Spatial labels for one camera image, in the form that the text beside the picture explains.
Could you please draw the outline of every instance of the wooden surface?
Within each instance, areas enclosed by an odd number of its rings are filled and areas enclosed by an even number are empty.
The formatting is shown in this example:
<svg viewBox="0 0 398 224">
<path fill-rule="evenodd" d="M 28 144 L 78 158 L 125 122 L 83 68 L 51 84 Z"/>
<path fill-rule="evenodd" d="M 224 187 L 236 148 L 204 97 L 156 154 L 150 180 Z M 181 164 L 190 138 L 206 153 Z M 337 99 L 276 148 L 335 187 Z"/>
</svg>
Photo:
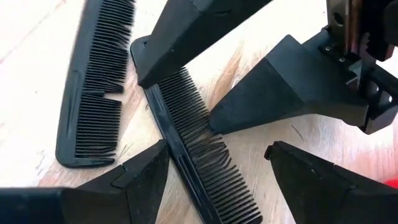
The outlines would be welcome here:
<svg viewBox="0 0 398 224">
<path fill-rule="evenodd" d="M 82 0 L 0 0 L 0 187 L 76 187 L 112 167 L 70 170 L 55 160 L 63 85 Z M 137 0 L 132 40 L 150 34 L 165 0 Z M 319 0 L 278 0 L 188 64 L 209 108 L 281 38 L 304 42 L 326 24 Z M 383 64 L 397 73 L 398 58 Z M 118 163 L 148 148 L 160 133 L 130 62 L 123 101 Z M 263 155 L 286 141 L 375 180 L 398 176 L 398 122 L 371 136 L 317 115 L 229 134 L 224 140 L 262 210 L 264 223 L 294 223 Z M 200 223 L 170 163 L 157 223 Z"/>
</svg>

